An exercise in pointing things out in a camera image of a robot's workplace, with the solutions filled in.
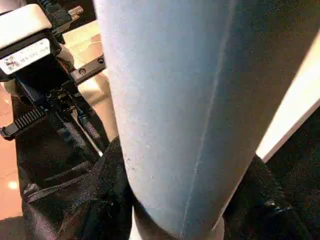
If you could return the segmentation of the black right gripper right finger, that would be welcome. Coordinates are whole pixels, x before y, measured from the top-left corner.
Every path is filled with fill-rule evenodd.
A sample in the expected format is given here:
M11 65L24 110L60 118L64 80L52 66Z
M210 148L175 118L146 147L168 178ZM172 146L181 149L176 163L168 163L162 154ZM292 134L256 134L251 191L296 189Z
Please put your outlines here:
M224 214L226 240L318 240L268 166L255 155Z

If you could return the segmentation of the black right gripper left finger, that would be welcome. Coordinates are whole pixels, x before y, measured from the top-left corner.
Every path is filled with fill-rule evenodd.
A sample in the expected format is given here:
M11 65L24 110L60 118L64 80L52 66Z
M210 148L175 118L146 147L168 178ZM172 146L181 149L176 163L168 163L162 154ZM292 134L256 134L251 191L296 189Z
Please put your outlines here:
M119 138L82 181L80 198L65 215L59 240L127 240L132 228L133 195Z

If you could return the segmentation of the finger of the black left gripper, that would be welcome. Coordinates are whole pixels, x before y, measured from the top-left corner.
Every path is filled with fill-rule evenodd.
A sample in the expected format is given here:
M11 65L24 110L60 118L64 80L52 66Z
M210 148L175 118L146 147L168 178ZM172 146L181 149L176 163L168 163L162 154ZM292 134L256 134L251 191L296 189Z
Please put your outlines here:
M50 114L16 137L21 187L50 187L88 171L109 145L103 123L92 110L75 120Z

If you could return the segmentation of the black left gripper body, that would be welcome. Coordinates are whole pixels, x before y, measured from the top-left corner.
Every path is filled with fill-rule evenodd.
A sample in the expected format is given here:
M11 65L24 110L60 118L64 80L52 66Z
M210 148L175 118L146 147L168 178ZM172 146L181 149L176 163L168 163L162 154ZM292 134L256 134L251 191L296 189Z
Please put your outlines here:
M13 140L16 136L42 121L49 114L69 115L76 111L77 120L91 140L98 141L102 134L94 127L93 111L81 100L78 86L106 68L103 56L75 69L71 62L60 57L47 56L12 74L7 80L15 80L33 109L0 129L1 136Z

